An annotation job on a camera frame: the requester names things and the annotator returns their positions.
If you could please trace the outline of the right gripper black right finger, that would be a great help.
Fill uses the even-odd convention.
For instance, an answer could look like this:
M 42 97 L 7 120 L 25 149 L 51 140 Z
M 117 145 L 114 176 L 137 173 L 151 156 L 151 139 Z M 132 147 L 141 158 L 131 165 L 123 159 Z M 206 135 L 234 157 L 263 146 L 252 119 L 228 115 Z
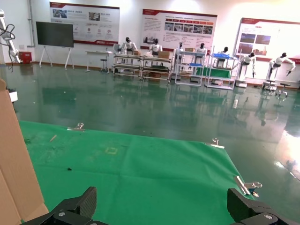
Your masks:
M 238 190 L 227 190 L 227 210 L 235 225 L 296 225 L 269 205 L 245 198 Z

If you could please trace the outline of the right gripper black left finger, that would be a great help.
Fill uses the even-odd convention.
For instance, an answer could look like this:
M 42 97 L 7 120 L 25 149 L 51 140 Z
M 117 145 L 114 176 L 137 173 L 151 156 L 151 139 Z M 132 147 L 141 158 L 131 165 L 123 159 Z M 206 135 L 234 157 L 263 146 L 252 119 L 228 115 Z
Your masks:
M 52 211 L 25 225 L 103 225 L 93 220 L 97 207 L 97 188 L 89 187 L 81 196 L 62 200 Z

